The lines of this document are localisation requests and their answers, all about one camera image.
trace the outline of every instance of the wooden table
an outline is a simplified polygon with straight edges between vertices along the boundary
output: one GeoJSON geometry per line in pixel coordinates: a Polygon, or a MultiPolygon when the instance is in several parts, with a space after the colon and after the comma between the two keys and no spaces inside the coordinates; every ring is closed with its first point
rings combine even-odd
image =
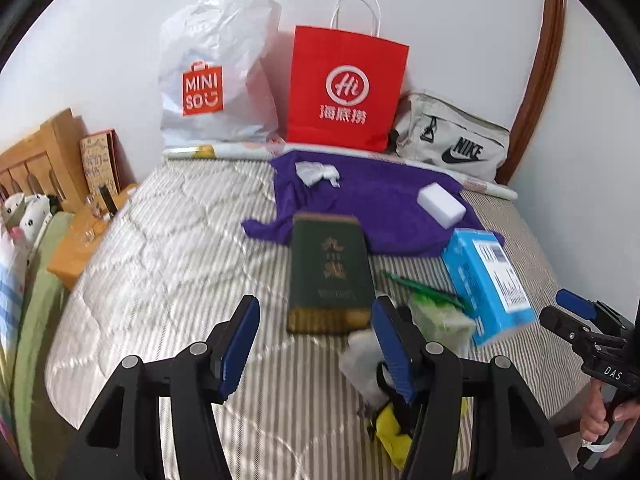
{"type": "MultiPolygon", "coordinates": [[[[118,209],[122,208],[129,198],[129,191],[135,187],[136,184],[127,186],[118,196],[113,197],[118,209]]],[[[47,266],[47,270],[59,277],[68,290],[74,288],[108,226],[109,223],[97,219],[87,205],[74,216],[65,237],[60,240],[56,252],[47,266]],[[87,244],[85,233],[89,230],[94,231],[95,238],[87,244]]]]}

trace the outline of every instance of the white circle logo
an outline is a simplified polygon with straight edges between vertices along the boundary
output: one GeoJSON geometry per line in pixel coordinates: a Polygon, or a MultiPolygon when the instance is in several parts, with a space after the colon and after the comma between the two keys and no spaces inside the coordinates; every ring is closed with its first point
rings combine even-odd
{"type": "Polygon", "coordinates": [[[342,106],[355,106],[369,94],[369,80],[359,68],[342,65],[326,77],[326,92],[332,101],[342,106]]]}

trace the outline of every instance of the blue package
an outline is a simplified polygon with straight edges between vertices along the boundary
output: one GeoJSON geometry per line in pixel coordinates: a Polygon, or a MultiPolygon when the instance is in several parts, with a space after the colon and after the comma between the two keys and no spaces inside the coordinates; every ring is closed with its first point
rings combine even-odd
{"type": "Polygon", "coordinates": [[[536,320],[529,298],[493,233],[455,229],[442,259],[484,344],[536,320]]]}

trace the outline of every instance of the purple towel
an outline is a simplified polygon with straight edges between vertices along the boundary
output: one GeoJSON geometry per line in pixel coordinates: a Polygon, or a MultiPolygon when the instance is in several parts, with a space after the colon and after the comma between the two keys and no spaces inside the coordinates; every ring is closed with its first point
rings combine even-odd
{"type": "Polygon", "coordinates": [[[276,170],[276,219],[270,224],[243,222],[244,232],[251,238],[287,245],[293,214],[311,211],[355,216],[373,254],[440,256],[454,228],[443,229],[416,202],[418,190],[433,182],[466,208],[455,227],[484,230],[473,208],[460,196],[462,184],[443,173],[384,160],[297,151],[274,158],[270,164],[276,170]],[[340,187],[327,180],[305,186],[296,174],[296,162],[302,160],[333,164],[340,173],[340,187]]]}

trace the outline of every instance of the green bedding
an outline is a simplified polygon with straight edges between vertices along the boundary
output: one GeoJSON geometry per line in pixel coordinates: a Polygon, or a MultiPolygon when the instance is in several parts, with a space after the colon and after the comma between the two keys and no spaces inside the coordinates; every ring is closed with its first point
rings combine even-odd
{"type": "Polygon", "coordinates": [[[73,215],[59,212],[49,223],[27,274],[12,391],[15,436],[24,468],[35,480],[49,480],[76,430],[58,415],[44,385],[47,355],[68,291],[47,270],[73,215]]]}

